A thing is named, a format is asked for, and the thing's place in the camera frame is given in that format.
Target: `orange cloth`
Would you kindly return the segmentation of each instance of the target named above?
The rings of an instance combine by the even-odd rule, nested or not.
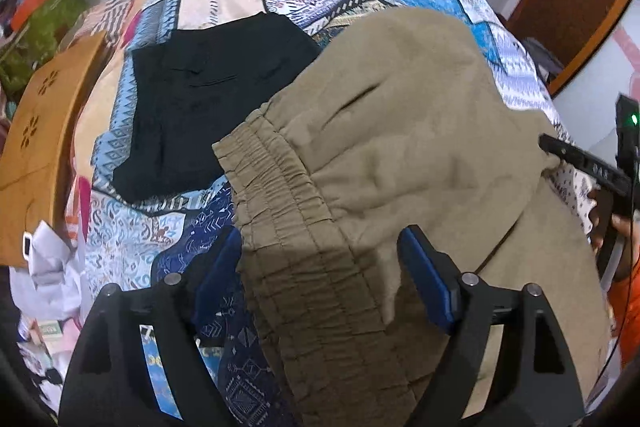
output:
[[[640,263],[636,263],[632,276],[620,282],[614,282],[609,289],[609,302],[616,318],[616,335],[620,334],[622,320],[625,315],[626,299],[629,285],[631,296],[629,309],[626,312],[625,327],[620,336],[620,355],[623,367],[633,359],[640,346]]]

